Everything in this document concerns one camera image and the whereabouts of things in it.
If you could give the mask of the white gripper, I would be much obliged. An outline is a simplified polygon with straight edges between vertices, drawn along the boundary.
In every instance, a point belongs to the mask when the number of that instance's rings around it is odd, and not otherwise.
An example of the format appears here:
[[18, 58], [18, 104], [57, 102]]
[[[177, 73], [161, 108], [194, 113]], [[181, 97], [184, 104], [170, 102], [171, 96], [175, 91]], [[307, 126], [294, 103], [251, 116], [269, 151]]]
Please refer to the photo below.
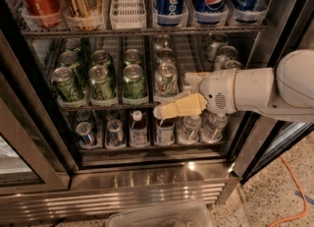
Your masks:
[[213, 113], [236, 112], [234, 86], [236, 69], [209, 72], [186, 72], [185, 82], [200, 93], [188, 94], [160, 104], [153, 110], [156, 119], [171, 119], [199, 115], [207, 109]]

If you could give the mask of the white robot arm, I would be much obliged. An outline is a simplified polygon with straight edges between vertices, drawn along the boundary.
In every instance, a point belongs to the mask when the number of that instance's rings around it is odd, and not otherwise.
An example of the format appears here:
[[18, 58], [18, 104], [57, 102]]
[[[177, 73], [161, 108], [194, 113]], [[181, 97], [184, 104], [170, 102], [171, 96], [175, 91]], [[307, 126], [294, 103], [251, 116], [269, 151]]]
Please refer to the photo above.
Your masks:
[[252, 111], [286, 122], [314, 122], [314, 51], [290, 52], [276, 68], [189, 73], [195, 94], [180, 93], [153, 110], [157, 119]]

